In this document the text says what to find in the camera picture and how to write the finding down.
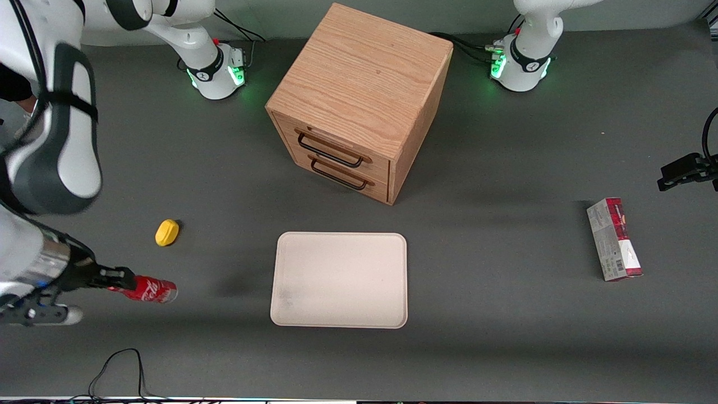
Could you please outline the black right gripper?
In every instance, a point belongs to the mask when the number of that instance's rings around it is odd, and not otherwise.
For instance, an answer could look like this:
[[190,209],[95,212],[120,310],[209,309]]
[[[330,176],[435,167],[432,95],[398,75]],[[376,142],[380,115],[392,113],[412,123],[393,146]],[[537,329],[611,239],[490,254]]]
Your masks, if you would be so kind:
[[[134,281],[135,274],[131,269],[100,268],[95,261],[93,251],[87,246],[75,243],[67,237],[61,237],[59,240],[70,247],[69,261],[61,276],[56,280],[59,291],[70,292],[82,288],[107,289],[122,294],[133,294],[136,291],[137,282]],[[102,277],[117,282],[108,286]]]

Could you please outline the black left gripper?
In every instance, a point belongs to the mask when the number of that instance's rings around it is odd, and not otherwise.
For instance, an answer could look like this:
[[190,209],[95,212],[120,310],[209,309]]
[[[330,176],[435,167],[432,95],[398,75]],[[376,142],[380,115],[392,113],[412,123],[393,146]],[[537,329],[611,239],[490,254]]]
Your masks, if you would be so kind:
[[713,189],[717,192],[717,166],[712,156],[704,158],[698,153],[690,153],[676,162],[662,166],[662,178],[657,180],[657,187],[660,192],[665,192],[675,186],[689,182],[710,181]]

